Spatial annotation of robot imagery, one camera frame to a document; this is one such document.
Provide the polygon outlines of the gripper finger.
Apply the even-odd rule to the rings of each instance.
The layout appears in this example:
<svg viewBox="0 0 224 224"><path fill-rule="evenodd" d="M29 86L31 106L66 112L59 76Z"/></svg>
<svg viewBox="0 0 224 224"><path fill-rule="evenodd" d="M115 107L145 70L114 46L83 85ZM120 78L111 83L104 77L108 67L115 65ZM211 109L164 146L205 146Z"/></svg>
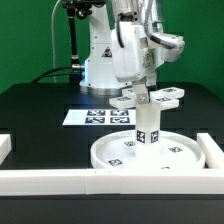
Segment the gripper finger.
<svg viewBox="0 0 224 224"><path fill-rule="evenodd" d="M149 102L148 89L145 79L132 82L133 90L136 94L138 104L147 104Z"/></svg>
<svg viewBox="0 0 224 224"><path fill-rule="evenodd" d="M149 91L157 90L156 75L152 74L146 77L146 86Z"/></svg>

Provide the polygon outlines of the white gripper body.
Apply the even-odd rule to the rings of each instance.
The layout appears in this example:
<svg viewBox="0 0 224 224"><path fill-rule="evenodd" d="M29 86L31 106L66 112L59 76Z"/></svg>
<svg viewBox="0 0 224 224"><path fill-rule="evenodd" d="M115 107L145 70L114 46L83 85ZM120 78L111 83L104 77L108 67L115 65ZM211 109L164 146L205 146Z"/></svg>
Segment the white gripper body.
<svg viewBox="0 0 224 224"><path fill-rule="evenodd" d="M120 22L119 25L124 47L118 42L116 29L111 32L112 60L117 80L131 82L149 76L164 63L161 48L147 38L142 25L132 22Z"/></svg>

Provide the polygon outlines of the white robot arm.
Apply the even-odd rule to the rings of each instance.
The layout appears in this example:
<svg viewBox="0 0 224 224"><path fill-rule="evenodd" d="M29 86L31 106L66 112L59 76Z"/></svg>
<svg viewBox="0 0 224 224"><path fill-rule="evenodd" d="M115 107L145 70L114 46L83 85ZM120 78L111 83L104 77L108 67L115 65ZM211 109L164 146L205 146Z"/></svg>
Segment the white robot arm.
<svg viewBox="0 0 224 224"><path fill-rule="evenodd" d="M149 103L163 64L161 46L153 40L163 30L157 0L106 0L92 8L89 28L81 90L118 95L131 87L138 103Z"/></svg>

